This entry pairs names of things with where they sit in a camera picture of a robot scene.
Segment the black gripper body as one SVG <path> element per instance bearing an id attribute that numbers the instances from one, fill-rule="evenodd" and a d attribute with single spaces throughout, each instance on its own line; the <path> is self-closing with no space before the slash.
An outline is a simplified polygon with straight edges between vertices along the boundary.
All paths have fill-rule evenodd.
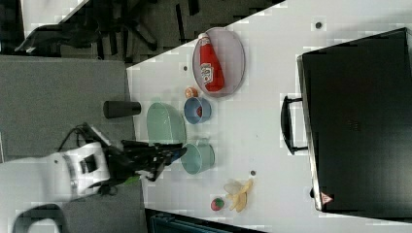
<path id="1" fill-rule="evenodd" d="M 121 141 L 123 148 L 109 146 L 106 161 L 110 173 L 109 184 L 124 183 L 138 172 L 151 172 L 155 148 L 148 143 Z"/>

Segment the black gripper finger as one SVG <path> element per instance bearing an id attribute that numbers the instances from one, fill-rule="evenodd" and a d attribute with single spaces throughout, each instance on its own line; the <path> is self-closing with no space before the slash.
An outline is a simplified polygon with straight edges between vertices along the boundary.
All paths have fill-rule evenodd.
<path id="1" fill-rule="evenodd" d="M 143 171 L 147 172 L 145 178 L 150 182 L 155 182 L 163 170 L 170 165 L 171 162 L 165 160 L 152 161 L 144 164 Z"/>
<path id="2" fill-rule="evenodd" d="M 178 159 L 188 150 L 183 144 L 153 144 L 153 149 L 151 159 Z"/>

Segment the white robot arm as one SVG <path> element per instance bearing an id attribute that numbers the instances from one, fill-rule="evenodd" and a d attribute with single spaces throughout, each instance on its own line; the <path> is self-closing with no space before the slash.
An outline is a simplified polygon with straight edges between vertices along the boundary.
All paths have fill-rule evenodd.
<path id="1" fill-rule="evenodd" d="M 68 233 L 62 206 L 144 174 L 153 182 L 163 169 L 187 151 L 181 144 L 125 141 L 118 149 L 106 143 L 48 156 L 26 157 L 1 164 L 1 233 Z"/>

